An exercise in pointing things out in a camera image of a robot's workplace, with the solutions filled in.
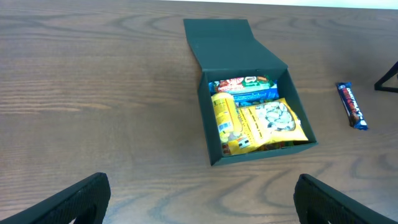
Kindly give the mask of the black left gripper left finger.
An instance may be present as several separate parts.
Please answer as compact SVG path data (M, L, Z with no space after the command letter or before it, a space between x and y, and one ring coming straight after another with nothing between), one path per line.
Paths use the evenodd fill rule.
M1 224L102 224L110 197L107 175L97 172Z

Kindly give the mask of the purple Dairy Milk bar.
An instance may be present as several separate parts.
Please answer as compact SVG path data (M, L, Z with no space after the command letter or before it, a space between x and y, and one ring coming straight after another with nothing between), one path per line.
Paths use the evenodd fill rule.
M349 124L354 129L368 130L368 124L358 106L351 86L351 82L340 82L336 84L339 96L348 115Z

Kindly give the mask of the red green chocolate bar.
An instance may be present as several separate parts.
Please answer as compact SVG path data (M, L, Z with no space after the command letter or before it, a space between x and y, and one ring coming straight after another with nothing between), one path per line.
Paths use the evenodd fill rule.
M277 82L267 76L253 76L214 81L211 86L215 93L235 95L277 88Z

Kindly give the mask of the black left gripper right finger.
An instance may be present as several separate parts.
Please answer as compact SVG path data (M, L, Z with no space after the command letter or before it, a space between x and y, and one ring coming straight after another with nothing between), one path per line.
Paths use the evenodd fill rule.
M397 224L309 174L299 176L294 204L301 224Z

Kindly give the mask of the dark green gift box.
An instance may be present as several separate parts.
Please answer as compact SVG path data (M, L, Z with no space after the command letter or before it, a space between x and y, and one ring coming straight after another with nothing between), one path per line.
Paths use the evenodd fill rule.
M210 164L220 166L298 153L316 146L318 141L295 88L288 66L258 42L248 21L242 19L184 19L187 42L201 67L198 86L203 129ZM280 97L285 98L301 121L307 141L293 146L224 156L211 105L209 82L230 78L266 75L277 80Z

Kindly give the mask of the yellow Hacks candy bag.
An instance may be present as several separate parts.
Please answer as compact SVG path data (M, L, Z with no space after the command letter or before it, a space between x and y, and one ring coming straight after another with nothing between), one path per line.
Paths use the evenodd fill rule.
M286 141L306 141L299 117L285 98L238 108L243 130L226 144L228 155L246 154L262 146Z

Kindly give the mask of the yellow Mentos gum bottle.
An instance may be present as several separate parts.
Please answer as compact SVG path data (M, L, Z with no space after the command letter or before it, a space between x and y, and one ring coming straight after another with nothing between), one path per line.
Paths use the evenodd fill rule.
M237 139L243 130L233 95L216 93L211 97L222 143Z

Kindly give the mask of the blue Oreo cookie pack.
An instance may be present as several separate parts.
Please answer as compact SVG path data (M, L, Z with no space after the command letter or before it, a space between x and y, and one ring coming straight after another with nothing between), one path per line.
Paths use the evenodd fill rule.
M213 82L208 83L210 95L213 96L216 94L212 90L212 84ZM234 97L234 102L237 107L242 107L242 106L251 106L251 105L256 105L256 104L261 104L261 103L267 103L270 101L278 100L279 99L279 93L277 88L272 88L268 90L262 90L262 91L254 91L251 93L240 93L240 94L235 94L233 95Z

